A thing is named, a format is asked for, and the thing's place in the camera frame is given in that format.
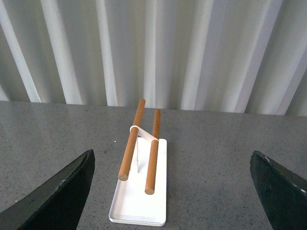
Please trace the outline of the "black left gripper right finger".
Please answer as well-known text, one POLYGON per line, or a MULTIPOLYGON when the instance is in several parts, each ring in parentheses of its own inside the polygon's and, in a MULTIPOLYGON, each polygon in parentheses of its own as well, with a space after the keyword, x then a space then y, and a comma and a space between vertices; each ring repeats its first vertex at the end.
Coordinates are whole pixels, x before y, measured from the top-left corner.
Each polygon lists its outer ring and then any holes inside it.
POLYGON ((274 230, 307 228, 307 181, 259 151, 250 173, 262 207, 274 230))

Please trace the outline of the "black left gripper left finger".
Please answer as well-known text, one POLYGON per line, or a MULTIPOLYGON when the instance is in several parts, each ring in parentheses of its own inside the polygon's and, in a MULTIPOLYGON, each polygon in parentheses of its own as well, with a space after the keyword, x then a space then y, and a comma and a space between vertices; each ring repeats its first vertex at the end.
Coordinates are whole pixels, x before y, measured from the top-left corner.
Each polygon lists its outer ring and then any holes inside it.
POLYGON ((79 224, 95 170, 88 150, 0 214, 2 230, 74 230, 79 224))

